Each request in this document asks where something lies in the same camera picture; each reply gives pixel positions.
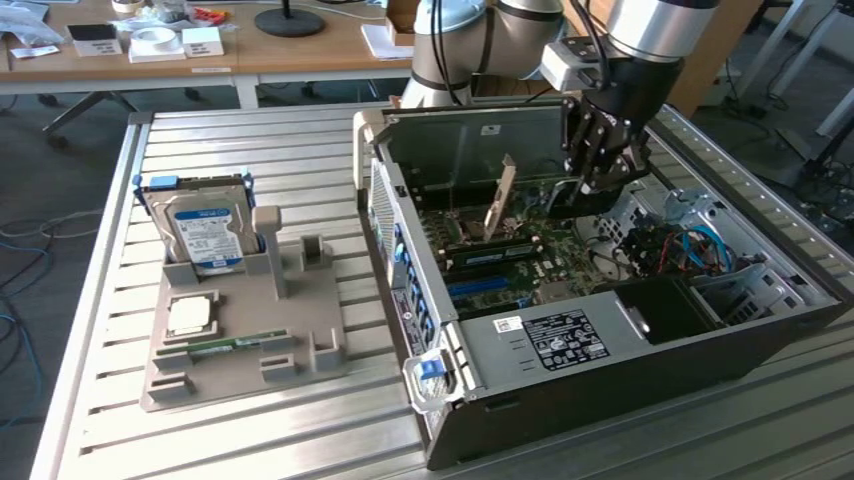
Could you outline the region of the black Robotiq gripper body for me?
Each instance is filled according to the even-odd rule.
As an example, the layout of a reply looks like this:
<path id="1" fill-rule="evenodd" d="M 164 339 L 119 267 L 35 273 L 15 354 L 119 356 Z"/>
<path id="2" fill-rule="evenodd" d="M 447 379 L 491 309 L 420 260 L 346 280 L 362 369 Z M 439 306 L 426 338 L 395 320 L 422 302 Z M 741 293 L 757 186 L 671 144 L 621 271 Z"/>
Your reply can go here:
<path id="1" fill-rule="evenodd" d="M 589 102 L 623 124 L 633 123 L 637 145 L 646 148 L 645 126 L 665 104 L 685 66 L 685 60 L 658 63 L 635 57 L 611 60 L 611 87 L 582 92 Z"/>

